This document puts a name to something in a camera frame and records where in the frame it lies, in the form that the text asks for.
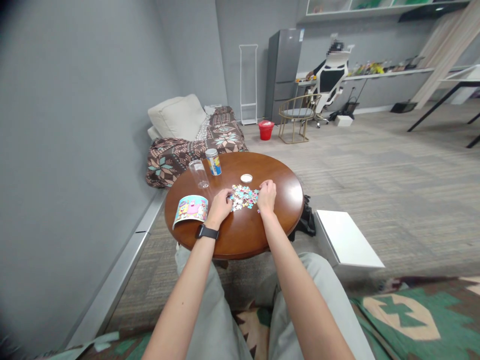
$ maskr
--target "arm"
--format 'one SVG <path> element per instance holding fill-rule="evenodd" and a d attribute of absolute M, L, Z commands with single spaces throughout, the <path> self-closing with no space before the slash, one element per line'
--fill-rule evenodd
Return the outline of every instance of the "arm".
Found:
<path fill-rule="evenodd" d="M 318 65 L 314 70 L 310 71 L 307 75 L 306 75 L 306 79 L 307 80 L 310 80 L 310 78 L 313 76 L 313 75 L 316 75 L 319 70 L 322 68 L 322 66 L 325 64 L 325 61 L 322 61 L 322 63 L 320 65 Z"/>
<path fill-rule="evenodd" d="M 305 269 L 274 213 L 277 188 L 260 185 L 258 208 L 273 256 L 281 291 L 306 360 L 355 360 L 327 303 Z"/>
<path fill-rule="evenodd" d="M 231 190 L 224 189 L 215 196 L 205 221 L 207 228 L 220 228 L 232 209 L 232 200 L 227 198 L 231 193 Z M 215 240 L 212 238 L 203 236 L 196 241 L 155 325 L 142 360 L 176 360 L 187 356 L 214 248 Z"/>

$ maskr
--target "wall shelf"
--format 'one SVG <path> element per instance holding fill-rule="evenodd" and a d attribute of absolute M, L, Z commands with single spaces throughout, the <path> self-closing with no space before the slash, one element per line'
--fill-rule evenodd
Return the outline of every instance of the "wall shelf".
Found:
<path fill-rule="evenodd" d="M 366 0 L 348 0 L 336 4 L 336 6 L 322 6 L 322 3 L 328 4 L 323 0 L 300 0 L 298 6 L 297 23 L 315 23 L 322 21 L 341 20 L 341 19 L 359 19 L 368 17 L 401 15 L 407 11 L 420 8 L 425 5 L 433 4 L 433 0 L 425 3 L 406 4 L 406 0 L 381 0 L 378 2 L 378 7 L 356 9 L 360 4 L 365 3 Z M 441 6 L 442 4 L 451 3 L 468 3 L 467 0 L 456 1 L 436 1 L 435 4 Z"/>

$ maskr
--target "black watch strap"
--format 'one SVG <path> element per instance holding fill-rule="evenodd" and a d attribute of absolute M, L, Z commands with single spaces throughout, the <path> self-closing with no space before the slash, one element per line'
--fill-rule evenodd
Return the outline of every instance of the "black watch strap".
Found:
<path fill-rule="evenodd" d="M 196 232 L 196 238 L 200 239 L 201 237 L 207 237 L 207 238 L 212 238 L 215 240 L 218 240 L 219 238 L 219 232 L 217 230 L 209 229 L 208 227 L 205 226 L 205 224 L 202 224 L 198 227 L 198 231 Z"/>

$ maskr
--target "knee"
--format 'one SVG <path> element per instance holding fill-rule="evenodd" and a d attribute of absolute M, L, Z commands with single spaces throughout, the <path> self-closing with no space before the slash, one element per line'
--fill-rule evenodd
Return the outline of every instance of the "knee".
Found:
<path fill-rule="evenodd" d="M 312 278 L 319 274 L 333 273 L 328 260 L 314 252 L 302 252 L 298 257 Z"/>

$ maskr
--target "carpet floor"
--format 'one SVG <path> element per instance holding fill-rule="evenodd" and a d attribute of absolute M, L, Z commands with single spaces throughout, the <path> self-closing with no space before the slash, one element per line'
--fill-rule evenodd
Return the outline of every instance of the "carpet floor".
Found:
<path fill-rule="evenodd" d="M 312 123 L 310 142 L 293 145 L 278 139 L 278 127 L 270 141 L 260 140 L 256 125 L 242 127 L 251 152 L 296 173 L 314 210 L 348 212 L 385 264 L 368 279 L 346 282 L 350 294 L 371 292 L 389 277 L 480 273 L 480 144 L 465 148 L 480 134 L 480 119 L 467 125 L 480 100 L 443 105 L 407 133 L 427 109 L 360 114 L 350 127 Z M 155 324 L 178 278 L 175 244 L 161 215 L 107 331 Z M 300 232 L 293 246 L 322 254 Z M 218 269 L 230 307 L 246 306 L 273 271 L 270 253 Z"/>

